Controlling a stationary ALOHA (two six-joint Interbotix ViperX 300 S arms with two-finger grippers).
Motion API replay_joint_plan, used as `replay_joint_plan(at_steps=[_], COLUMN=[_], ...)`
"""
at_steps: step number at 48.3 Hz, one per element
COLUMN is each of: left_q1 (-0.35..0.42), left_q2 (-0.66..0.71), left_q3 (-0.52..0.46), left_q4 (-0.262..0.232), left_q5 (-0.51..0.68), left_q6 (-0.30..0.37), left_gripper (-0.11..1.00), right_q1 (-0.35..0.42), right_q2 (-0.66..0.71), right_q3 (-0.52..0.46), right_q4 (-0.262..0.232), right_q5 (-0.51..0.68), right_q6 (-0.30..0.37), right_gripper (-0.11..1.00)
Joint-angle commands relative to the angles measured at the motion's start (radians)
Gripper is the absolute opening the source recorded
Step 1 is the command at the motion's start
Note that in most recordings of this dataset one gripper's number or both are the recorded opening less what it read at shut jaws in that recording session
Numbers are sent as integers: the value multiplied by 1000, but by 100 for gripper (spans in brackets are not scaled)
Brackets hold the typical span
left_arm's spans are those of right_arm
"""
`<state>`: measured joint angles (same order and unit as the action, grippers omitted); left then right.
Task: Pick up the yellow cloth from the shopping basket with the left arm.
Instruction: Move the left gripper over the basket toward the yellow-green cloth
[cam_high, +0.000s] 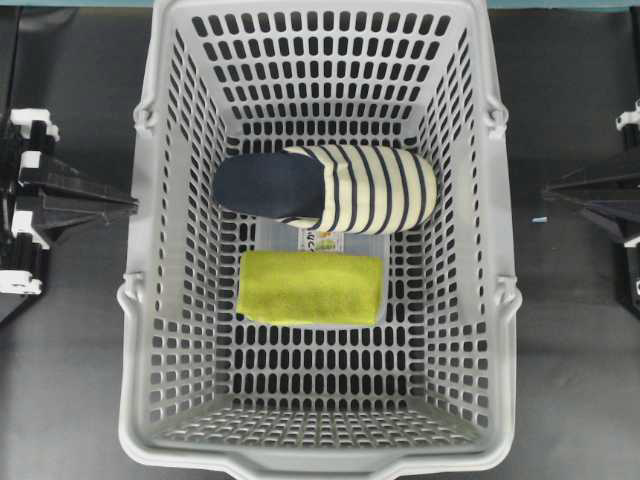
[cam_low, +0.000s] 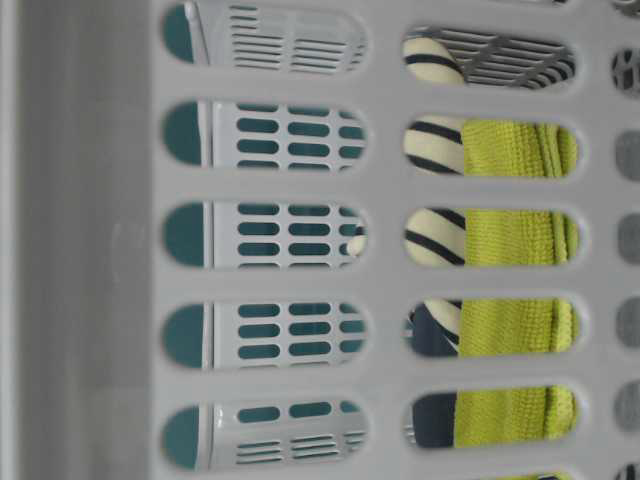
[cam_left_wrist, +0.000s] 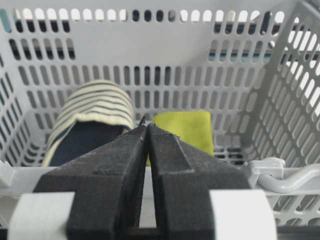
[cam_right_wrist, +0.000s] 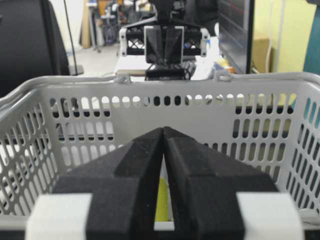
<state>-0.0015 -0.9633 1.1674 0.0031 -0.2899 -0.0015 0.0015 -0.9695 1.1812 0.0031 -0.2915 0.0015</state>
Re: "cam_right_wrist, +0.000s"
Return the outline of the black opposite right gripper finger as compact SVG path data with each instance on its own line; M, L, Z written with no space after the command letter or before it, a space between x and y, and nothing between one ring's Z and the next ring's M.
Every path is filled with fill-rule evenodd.
M163 62L165 50L163 43L163 31L161 28L146 29L146 61Z
M166 30L164 59L166 62L180 62L182 57L182 30L168 28Z

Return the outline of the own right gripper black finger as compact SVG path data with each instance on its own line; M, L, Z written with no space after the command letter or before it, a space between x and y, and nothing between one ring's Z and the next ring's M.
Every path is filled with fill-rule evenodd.
M153 239L163 153L163 129L156 128L61 174L37 199L26 239Z
M171 127L163 138L176 239L305 239L291 196L268 174Z

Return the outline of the black white opposite gripper body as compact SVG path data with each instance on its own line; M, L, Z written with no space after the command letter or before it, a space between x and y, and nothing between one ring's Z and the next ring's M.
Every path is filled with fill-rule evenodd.
M165 58L164 61L146 61L146 30L162 29L165 50L168 28L181 29L181 61L165 61ZM206 28L180 22L137 22L123 27L119 32L119 40L121 56L143 56L144 61L149 64L144 70L127 70L125 74L143 77L146 81L189 80L193 72L187 62L191 62L196 56L207 56L209 32Z

